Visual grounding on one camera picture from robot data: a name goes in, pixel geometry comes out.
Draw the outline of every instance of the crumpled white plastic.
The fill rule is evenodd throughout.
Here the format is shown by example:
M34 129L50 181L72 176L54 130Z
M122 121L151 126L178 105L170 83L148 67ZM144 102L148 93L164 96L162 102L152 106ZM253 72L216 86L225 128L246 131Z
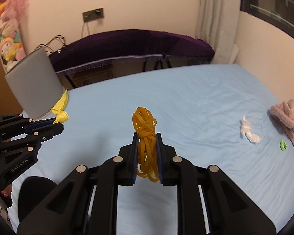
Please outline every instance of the crumpled white plastic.
M250 127L251 124L252 124L252 121L247 121L246 117L243 116L242 125L241 125L241 134L243 136L246 136L250 142L259 143L260 141L263 140L263 138L254 134L254 133L251 133L251 131L252 131L252 129Z

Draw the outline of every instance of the blue bed sheet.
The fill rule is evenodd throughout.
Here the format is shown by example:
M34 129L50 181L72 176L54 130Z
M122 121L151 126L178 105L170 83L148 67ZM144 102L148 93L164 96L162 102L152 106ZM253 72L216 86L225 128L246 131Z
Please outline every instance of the blue bed sheet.
M268 110L278 101L238 65L200 65L140 73L69 91L64 132L43 143L38 163L13 182L8 210L18 226L17 197L28 176L59 183L76 166L101 165L130 144L132 114L146 107L164 144L196 166L218 165L267 214L277 231L294 214L294 147ZM240 120L252 120L264 140L240 135ZM281 151L279 141L288 149ZM176 188L137 178L119 187L119 235L175 234Z

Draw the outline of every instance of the yellow cloth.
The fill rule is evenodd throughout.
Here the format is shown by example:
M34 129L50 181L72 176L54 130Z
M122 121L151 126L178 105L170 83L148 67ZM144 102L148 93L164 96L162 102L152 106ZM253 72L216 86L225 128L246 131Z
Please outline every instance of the yellow cloth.
M157 120L152 117L149 110L142 107L137 108L132 120L134 129L140 138L137 175L142 178L148 177L150 181L155 183L159 180L155 133Z
M58 123L58 122L61 123L61 124L63 124L65 121L67 121L69 119L68 113L66 113L64 111L64 109L66 108L66 104L68 102L68 99L69 99L67 91L68 90L66 90L64 92L64 94L62 95L61 99L51 109L52 110L52 113L54 113L55 115L57 115L57 118L53 122L54 124L55 123Z

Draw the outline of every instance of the yellow bow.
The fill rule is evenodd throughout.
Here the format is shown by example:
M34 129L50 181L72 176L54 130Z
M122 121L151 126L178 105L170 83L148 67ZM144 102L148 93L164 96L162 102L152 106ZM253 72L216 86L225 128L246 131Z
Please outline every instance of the yellow bow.
M55 115L57 115L57 118L55 119L55 121L53 122L58 123L60 122L61 124L63 124L65 121L67 121L69 119L69 115L68 113L66 113L64 111L64 109L66 108L66 104L68 102L68 93L67 90L64 92L64 94L62 95L61 99L56 103L56 105L53 106L52 113L54 113Z

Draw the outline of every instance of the rubber band bundle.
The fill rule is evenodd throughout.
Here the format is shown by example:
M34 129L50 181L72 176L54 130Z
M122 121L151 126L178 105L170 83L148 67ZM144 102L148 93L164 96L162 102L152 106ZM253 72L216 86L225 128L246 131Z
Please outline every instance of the rubber band bundle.
M159 180L157 151L156 151L156 124L149 110L143 107L137 108L132 117L133 126L138 133L138 169L137 175L148 178L151 182Z

